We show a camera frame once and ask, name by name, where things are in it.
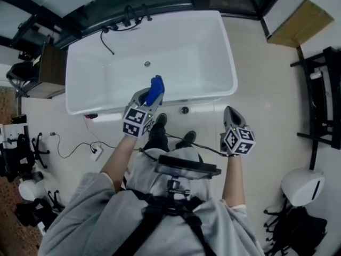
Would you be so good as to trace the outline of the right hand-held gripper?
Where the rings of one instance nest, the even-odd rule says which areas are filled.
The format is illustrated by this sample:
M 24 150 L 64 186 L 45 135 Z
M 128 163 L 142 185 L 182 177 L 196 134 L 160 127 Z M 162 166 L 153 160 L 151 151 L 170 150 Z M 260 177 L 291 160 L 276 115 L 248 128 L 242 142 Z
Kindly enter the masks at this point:
M 221 134 L 220 150 L 228 155 L 248 155 L 253 149 L 256 140 L 253 131 L 245 129 L 246 120 L 234 108 L 226 106 L 224 109 L 225 133 Z

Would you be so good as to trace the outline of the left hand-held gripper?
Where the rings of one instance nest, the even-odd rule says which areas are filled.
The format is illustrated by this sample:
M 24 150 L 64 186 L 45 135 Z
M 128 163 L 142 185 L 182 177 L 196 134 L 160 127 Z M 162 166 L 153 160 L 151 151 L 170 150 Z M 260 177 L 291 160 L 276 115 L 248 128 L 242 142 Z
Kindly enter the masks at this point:
M 150 88 L 137 91 L 127 105 L 123 117 L 123 132 L 126 135 L 140 138 L 151 127 L 153 116 L 163 102 L 163 94 L 154 95 L 150 106 L 144 105 Z

